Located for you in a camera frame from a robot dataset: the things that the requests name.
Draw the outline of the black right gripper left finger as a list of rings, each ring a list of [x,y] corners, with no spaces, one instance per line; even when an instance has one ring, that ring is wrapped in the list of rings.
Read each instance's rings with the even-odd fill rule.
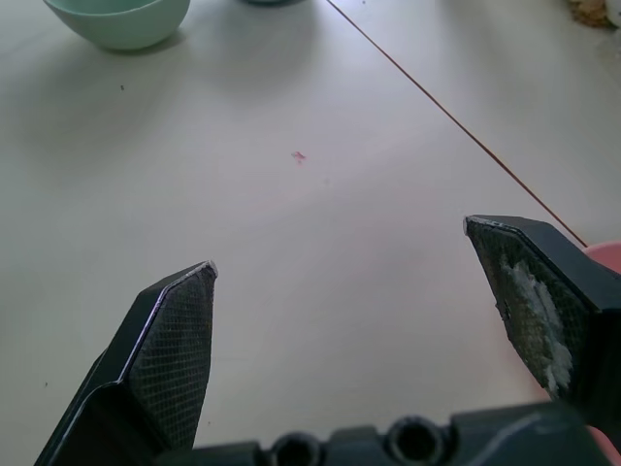
[[[37,464],[151,465],[192,449],[210,377],[216,278],[204,261],[137,295]]]

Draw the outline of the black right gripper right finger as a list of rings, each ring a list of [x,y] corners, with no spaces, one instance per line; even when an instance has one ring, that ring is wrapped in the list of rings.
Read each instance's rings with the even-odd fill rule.
[[[472,215],[464,232],[507,337],[539,385],[589,424],[619,430],[619,274],[544,221]]]

